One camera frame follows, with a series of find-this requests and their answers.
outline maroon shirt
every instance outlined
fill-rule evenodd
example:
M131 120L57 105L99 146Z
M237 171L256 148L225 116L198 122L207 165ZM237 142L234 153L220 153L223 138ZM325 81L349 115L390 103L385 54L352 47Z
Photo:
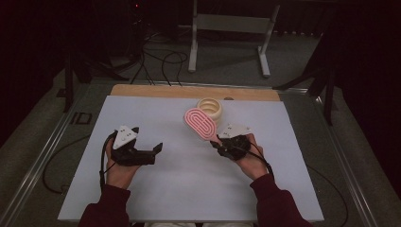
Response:
M257 218L259 227L312 226L301 217L294 199L287 190L280 190L270 174L251 183L257 197ZM105 185L100 200L89 204L78 227L127 227L127 200L131 192Z

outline white tabletop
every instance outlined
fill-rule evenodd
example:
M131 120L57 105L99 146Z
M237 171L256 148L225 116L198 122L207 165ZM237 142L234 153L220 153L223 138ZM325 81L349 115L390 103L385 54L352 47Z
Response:
M185 111L198 99L108 96L83 153L59 214L79 220L89 203L100 197L100 154L104 140L121 125L139 127L136 148L151 150L163 142L154 166L142 166L132 181L127 212L131 220L147 222L255 221L256 198L251 180L230 160L183 123ZM291 192L301 215L323 220L302 153L279 101L221 100L222 126L251 127L264 148L276 183Z

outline pink and white object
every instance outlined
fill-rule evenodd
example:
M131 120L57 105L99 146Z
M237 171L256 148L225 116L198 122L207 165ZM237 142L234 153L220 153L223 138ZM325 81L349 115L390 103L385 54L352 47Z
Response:
M221 143L218 139L215 121L199 108L189 109L183 116L185 123L203 140Z

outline metal stand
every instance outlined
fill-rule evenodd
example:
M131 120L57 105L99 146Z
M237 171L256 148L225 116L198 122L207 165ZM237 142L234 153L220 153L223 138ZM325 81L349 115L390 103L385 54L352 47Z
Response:
M334 69L327 68L317 68L310 73L304 73L300 75L298 78L293 79L283 85L272 87L274 90L286 90L302 81L307 79L315 78L307 89L306 94L309 96L319 96L324 87L326 87L326 93L324 98L324 109L323 114L324 118L327 121L327 124L333 125L331 122L331 106L333 104L333 92L334 92L334 79L336 73Z
M280 6L274 7L270 18L255 18L255 17L238 17L212 14L198 14L198 0L194 0L194 11L192 19L192 45L189 55L188 71L193 73L197 67L198 29L205 30L220 30L220 31L237 31L265 34L266 39L262 46L258 46L258 55L260 65L262 67L263 76L268 78L270 70L268 60L266 58L266 49L274 28L274 23L277 18Z

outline wooden board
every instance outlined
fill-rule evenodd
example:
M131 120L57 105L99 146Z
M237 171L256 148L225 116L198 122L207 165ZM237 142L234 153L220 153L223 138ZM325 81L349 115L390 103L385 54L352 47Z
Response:
M270 89L227 88L227 87L180 87L117 84L112 96L151 96L151 97L188 97L215 99L232 98L235 100L280 101L276 91Z

